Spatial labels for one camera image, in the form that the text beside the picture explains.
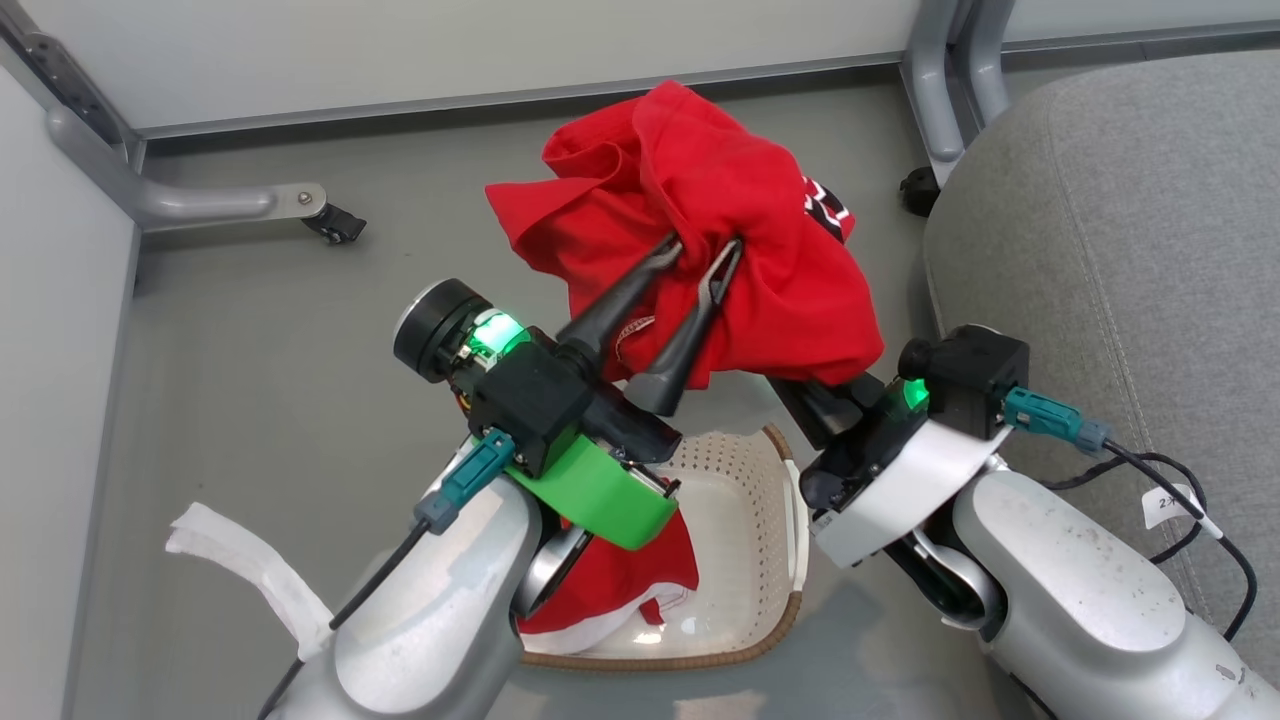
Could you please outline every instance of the red cloth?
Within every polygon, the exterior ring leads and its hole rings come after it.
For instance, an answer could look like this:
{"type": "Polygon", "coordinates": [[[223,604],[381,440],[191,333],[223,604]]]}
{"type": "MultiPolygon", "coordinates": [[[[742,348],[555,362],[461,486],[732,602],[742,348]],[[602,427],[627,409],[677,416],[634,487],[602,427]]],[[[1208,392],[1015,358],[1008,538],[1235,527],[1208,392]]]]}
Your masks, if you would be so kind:
{"type": "Polygon", "coordinates": [[[883,351],[867,281],[833,241],[849,237],[852,215],[786,149],[689,88],[667,82],[572,122],[552,136],[543,160],[559,179],[486,193],[515,251],[568,282],[572,315],[672,229],[685,245],[620,337],[609,379],[649,366],[735,236],[745,241],[742,263],[690,387],[730,369],[835,384],[883,351]]]}
{"type": "MultiPolygon", "coordinates": [[[[658,583],[698,589],[698,565],[685,519],[676,511],[658,537],[630,552],[595,538],[568,577],[532,618],[518,620],[522,634],[564,630],[585,619],[607,615],[645,596],[658,583]]],[[[640,614],[652,625],[662,624],[658,602],[648,600],[640,614]]],[[[608,632],[626,620],[620,616],[608,632]]],[[[599,630],[600,637],[608,634],[599,630]]]]}

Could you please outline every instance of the white wall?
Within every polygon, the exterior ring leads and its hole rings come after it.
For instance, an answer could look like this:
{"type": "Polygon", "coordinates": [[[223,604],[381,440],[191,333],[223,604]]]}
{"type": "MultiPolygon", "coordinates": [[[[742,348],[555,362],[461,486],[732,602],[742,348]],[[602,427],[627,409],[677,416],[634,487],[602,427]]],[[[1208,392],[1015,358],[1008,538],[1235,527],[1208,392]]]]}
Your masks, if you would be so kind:
{"type": "Polygon", "coordinates": [[[3,63],[0,159],[0,717],[58,720],[133,222],[3,63]]]}
{"type": "MultiPolygon", "coordinates": [[[[22,0],[140,129],[893,53],[919,0],[22,0]]],[[[1020,0],[1009,38],[1280,18],[1020,0]]]]}

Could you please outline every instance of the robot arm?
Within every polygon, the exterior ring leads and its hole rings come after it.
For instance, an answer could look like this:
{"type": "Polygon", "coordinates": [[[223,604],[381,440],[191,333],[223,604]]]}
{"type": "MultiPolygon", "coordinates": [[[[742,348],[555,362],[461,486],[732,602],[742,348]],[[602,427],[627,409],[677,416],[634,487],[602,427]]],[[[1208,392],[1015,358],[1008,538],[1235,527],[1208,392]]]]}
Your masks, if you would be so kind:
{"type": "MultiPolygon", "coordinates": [[[[731,245],[708,273],[710,305],[663,351],[648,373],[657,379],[625,396],[599,380],[603,352],[678,241],[557,340],[458,281],[424,291],[396,355],[448,382],[471,434],[415,510],[430,533],[282,685],[270,717],[484,717],[521,657],[513,616],[536,611],[593,537],[636,548],[675,512],[676,484],[645,465],[669,459],[680,436],[654,411],[673,409],[671,388],[684,387],[740,251],[731,245]],[[512,455],[468,470],[495,438],[512,455]]],[[[822,450],[801,475],[818,547],[842,566],[884,551],[1060,720],[1280,715],[1280,694],[1187,612],[1167,578],[996,455],[1018,424],[1004,413],[1027,387],[1028,356],[966,327],[909,346],[910,379],[888,387],[869,375],[841,388],[774,380],[822,450]]]]}
{"type": "MultiPolygon", "coordinates": [[[[996,455],[1027,359],[1025,345],[978,327],[909,346],[900,372],[916,379],[858,404],[801,475],[818,547],[842,566],[883,550],[1060,720],[1280,716],[1280,693],[1164,573],[996,455]]],[[[792,413],[817,405],[790,400],[792,413]]],[[[1102,443],[1088,424],[1047,418],[1102,443]]]]}

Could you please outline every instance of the white plastic basket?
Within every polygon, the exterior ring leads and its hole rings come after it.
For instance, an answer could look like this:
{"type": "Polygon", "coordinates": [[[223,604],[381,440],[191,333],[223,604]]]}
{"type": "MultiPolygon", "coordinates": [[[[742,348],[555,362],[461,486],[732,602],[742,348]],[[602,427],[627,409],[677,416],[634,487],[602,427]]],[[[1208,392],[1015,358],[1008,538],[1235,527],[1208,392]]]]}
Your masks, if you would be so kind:
{"type": "Polygon", "coordinates": [[[660,474],[680,479],[680,510],[694,544],[698,591],[653,626],[635,614],[575,655],[526,652],[525,662],[567,670],[692,670],[746,662],[791,629],[809,565],[809,512],[799,471],[777,428],[685,438],[660,474]]]}

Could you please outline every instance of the camera lens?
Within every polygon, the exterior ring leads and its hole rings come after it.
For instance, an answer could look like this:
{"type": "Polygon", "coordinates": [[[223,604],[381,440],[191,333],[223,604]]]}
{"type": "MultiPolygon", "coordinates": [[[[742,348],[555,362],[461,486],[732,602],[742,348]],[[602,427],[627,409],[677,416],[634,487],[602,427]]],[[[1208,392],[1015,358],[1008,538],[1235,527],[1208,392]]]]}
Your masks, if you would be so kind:
{"type": "Polygon", "coordinates": [[[404,309],[396,327],[396,357],[438,383],[449,377],[458,347],[466,341],[476,315],[493,305],[457,278],[424,290],[404,309]]]}

